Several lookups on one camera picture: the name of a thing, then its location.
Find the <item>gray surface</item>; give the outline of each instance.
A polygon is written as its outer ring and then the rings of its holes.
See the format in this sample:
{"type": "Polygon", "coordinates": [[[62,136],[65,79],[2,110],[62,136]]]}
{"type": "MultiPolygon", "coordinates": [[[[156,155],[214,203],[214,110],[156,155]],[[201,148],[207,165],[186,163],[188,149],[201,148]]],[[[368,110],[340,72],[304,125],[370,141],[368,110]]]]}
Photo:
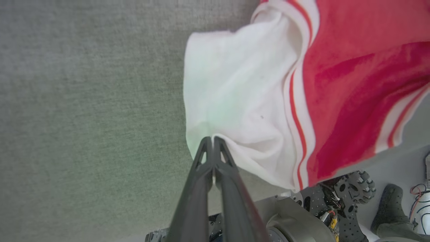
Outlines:
{"type": "MultiPolygon", "coordinates": [[[[242,26],[257,4],[2,1],[0,241],[108,242],[167,227],[191,164],[187,38],[242,26]]],[[[280,191],[244,180],[254,199],[280,191]]]]}
{"type": "Polygon", "coordinates": [[[366,169],[370,178],[375,182],[376,194],[367,204],[360,204],[357,217],[359,223],[368,229],[372,224],[381,200],[382,192],[387,184],[393,183],[403,189],[402,208],[409,215],[415,195],[409,193],[411,187],[425,181],[424,157],[430,152],[430,146],[425,146],[412,153],[376,162],[366,169]]]}
{"type": "Polygon", "coordinates": [[[379,225],[376,232],[379,238],[407,238],[410,241],[430,242],[430,235],[419,235],[415,233],[411,223],[383,223],[379,225]]]}

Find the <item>metal plate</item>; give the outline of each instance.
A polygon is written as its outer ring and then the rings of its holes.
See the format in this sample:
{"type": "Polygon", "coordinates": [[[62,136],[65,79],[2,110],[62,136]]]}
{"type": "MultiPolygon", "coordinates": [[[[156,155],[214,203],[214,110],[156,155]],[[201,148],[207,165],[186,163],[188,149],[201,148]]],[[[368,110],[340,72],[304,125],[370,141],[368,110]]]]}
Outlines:
{"type": "Polygon", "coordinates": [[[361,231],[356,214],[351,218],[338,216],[339,219],[339,241],[340,242],[368,242],[369,240],[361,231]]]}
{"type": "Polygon", "coordinates": [[[324,192],[320,185],[308,187],[300,192],[303,196],[303,207],[313,216],[321,216],[329,208],[324,201],[324,192]]]}
{"type": "Polygon", "coordinates": [[[219,236],[222,235],[222,214],[218,214],[216,216],[216,221],[213,222],[212,231],[209,233],[209,241],[216,240],[219,236]]]}
{"type": "Polygon", "coordinates": [[[300,192],[292,193],[290,198],[293,199],[293,201],[295,201],[297,204],[303,207],[304,205],[303,195],[300,192]]]}
{"type": "Polygon", "coordinates": [[[270,242],[288,242],[287,238],[275,227],[267,228],[270,242]]]}
{"type": "Polygon", "coordinates": [[[351,198],[350,190],[348,189],[349,183],[346,177],[342,177],[334,186],[336,195],[338,198],[342,199],[344,203],[344,208],[340,210],[341,215],[345,215],[346,218],[355,216],[354,206],[355,202],[351,198]]]}

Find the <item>red and white towel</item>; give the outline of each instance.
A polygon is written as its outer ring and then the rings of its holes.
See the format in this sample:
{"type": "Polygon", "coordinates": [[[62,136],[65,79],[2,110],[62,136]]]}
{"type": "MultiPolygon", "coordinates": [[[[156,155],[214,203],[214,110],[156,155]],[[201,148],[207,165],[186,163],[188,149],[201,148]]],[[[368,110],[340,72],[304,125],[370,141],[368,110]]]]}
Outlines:
{"type": "Polygon", "coordinates": [[[399,145],[429,92],[430,1],[264,1],[234,33],[190,36],[187,144],[223,137],[298,191],[399,145]]]}

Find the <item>towel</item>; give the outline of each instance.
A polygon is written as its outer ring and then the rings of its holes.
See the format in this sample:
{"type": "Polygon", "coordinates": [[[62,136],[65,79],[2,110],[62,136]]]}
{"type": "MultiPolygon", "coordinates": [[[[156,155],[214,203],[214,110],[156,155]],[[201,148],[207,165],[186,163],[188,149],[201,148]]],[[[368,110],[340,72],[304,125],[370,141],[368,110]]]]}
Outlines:
{"type": "Polygon", "coordinates": [[[262,1],[236,32],[193,33],[186,138],[294,191],[402,141],[430,92],[429,1],[262,1]]]}

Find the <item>white stripe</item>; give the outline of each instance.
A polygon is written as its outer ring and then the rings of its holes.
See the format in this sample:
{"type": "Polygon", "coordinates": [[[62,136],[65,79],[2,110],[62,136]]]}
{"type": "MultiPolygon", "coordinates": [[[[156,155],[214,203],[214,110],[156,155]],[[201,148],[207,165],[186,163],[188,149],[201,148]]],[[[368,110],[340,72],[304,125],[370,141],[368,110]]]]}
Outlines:
{"type": "Polygon", "coordinates": [[[314,0],[296,0],[300,6],[304,8],[309,16],[310,22],[312,24],[312,40],[315,40],[316,34],[318,33],[319,28],[319,11],[318,6],[314,0]]]}
{"type": "MultiPolygon", "coordinates": [[[[312,30],[313,30],[312,34],[314,39],[314,37],[318,32],[318,27],[319,27],[318,8],[315,4],[315,1],[306,1],[306,3],[299,3],[299,4],[305,9],[305,11],[308,11],[307,14],[311,19],[312,30]]],[[[293,180],[294,180],[294,185],[296,190],[299,190],[300,186],[299,186],[297,171],[300,172],[303,188],[307,187],[309,185],[309,178],[307,173],[307,161],[310,155],[312,154],[316,143],[315,133],[313,130],[312,120],[310,118],[310,115],[307,109],[306,96],[304,93],[304,86],[303,86],[303,61],[304,61],[304,55],[306,54],[306,51],[308,48],[308,43],[310,38],[309,28],[304,16],[294,6],[281,0],[269,0],[267,3],[262,3],[254,12],[254,15],[252,16],[252,21],[258,15],[259,11],[267,8],[278,9],[282,11],[282,13],[284,13],[286,16],[290,17],[298,26],[298,29],[301,34],[300,57],[297,60],[296,64],[293,66],[290,73],[287,75],[285,84],[284,84],[284,90],[283,90],[286,117],[287,117],[287,121],[291,130],[291,133],[294,137],[295,150],[296,150],[296,163],[295,163],[295,168],[293,173],[294,174],[293,180]],[[303,154],[301,138],[298,132],[298,128],[295,125],[294,118],[292,116],[291,106],[290,106],[291,103],[289,101],[290,100],[289,87],[290,87],[291,75],[293,72],[294,72],[293,92],[294,92],[295,109],[296,109],[296,115],[297,115],[299,124],[301,126],[301,129],[305,137],[305,142],[307,146],[306,154],[303,154]],[[303,156],[305,157],[299,170],[299,164],[303,156]]]]}
{"type": "Polygon", "coordinates": [[[403,137],[403,130],[405,128],[405,125],[409,122],[409,120],[412,119],[412,116],[414,115],[415,111],[417,110],[418,106],[421,104],[422,100],[425,96],[427,96],[428,93],[430,93],[430,84],[423,87],[424,89],[427,89],[423,93],[419,94],[420,96],[417,98],[417,100],[414,101],[414,103],[409,107],[409,110],[406,111],[405,116],[403,117],[403,120],[401,120],[400,125],[398,126],[397,130],[394,132],[394,145],[398,146],[402,143],[402,137],[403,137]]]}
{"type": "Polygon", "coordinates": [[[388,137],[391,131],[394,129],[400,114],[408,105],[408,103],[420,92],[420,90],[415,91],[406,97],[398,101],[390,110],[385,118],[384,124],[382,125],[381,131],[379,133],[378,139],[376,140],[375,153],[379,153],[388,149],[388,137]]]}

